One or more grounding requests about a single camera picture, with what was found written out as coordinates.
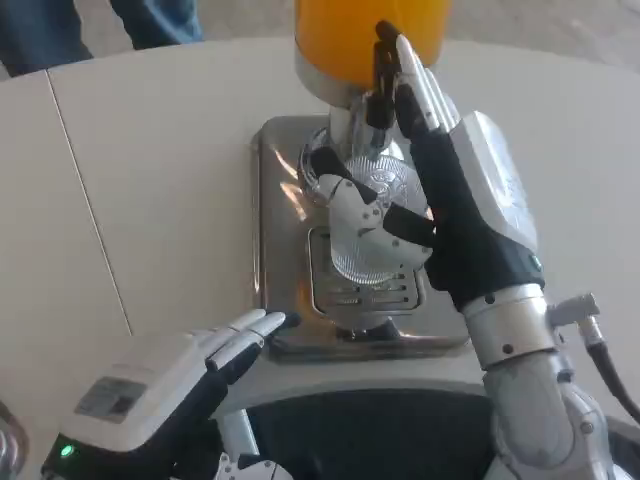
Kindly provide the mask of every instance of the white table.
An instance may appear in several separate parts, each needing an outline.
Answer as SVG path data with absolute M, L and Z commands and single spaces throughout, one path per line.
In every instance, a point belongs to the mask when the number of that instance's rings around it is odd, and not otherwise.
M 640 398 L 640 77 L 463 42 L 446 45 L 438 74 L 462 112 L 482 110 L 505 131 L 537 219 L 549 296 L 597 294 L 620 373 Z M 0 105 L 0 399 L 28 429 L 27 479 L 129 326 L 211 327 L 249 308 L 249 141 L 270 117 L 327 107 L 297 80 L 291 39 L 56 68 L 0 84 Z M 567 336 L 579 383 L 626 419 Z M 472 352 L 306 370 L 261 361 L 225 408 L 346 388 L 354 376 L 362 387 L 445 386 L 478 384 L 481 372 Z

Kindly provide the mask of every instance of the green led light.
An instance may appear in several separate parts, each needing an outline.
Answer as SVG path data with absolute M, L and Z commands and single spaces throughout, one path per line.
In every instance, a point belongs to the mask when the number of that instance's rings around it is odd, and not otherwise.
M 62 450 L 60 450 L 60 456 L 62 458 L 67 458 L 73 453 L 74 450 L 75 448 L 73 448 L 73 445 L 65 445 L 64 447 L 62 447 Z

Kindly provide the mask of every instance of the floor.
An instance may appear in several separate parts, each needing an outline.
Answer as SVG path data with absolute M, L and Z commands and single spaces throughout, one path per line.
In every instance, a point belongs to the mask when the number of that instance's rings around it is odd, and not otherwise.
M 107 0 L 76 0 L 95 56 L 131 48 Z M 289 35 L 293 0 L 200 0 L 210 39 Z M 448 36 L 581 57 L 640 72 L 640 0 L 453 0 Z M 6 73 L 0 70 L 0 79 Z

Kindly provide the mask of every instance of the metal grate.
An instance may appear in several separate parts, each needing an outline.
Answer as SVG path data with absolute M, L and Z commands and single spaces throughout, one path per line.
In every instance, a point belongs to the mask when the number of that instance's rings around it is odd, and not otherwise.
M 403 269 L 378 285 L 358 285 L 344 278 L 331 261 L 329 229 L 309 232 L 313 303 L 316 310 L 331 315 L 357 315 L 413 310 L 420 305 L 416 274 Z

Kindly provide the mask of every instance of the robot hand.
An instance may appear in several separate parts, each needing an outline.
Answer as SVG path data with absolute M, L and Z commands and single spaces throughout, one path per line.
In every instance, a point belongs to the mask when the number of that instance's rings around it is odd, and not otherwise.
M 376 30 L 378 85 L 393 85 L 398 125 L 434 217 L 429 281 L 464 315 L 486 371 L 503 467 L 488 478 L 628 478 L 611 459 L 602 411 L 573 383 L 558 341 L 559 327 L 577 323 L 594 360 L 606 364 L 603 377 L 620 387 L 610 359 L 600 358 L 606 350 L 593 347 L 602 342 L 599 312 L 589 296 L 547 305 L 535 225 L 502 133 L 482 113 L 453 115 L 407 38 L 386 22 Z M 615 392 L 628 400 L 624 388 Z
M 331 147 L 311 153 L 311 169 L 318 178 L 317 191 L 344 228 L 360 238 L 372 258 L 421 268 L 433 241 L 433 223 L 394 202 L 381 202 L 375 190 L 355 180 Z
M 44 478 L 180 478 L 194 432 L 207 425 L 228 386 L 249 370 L 274 332 L 298 322 L 297 315 L 253 310 L 217 330 L 134 337 L 124 358 L 63 422 Z M 230 478 L 227 470 L 237 480 L 291 478 L 273 463 L 232 464 L 223 454 L 215 478 Z

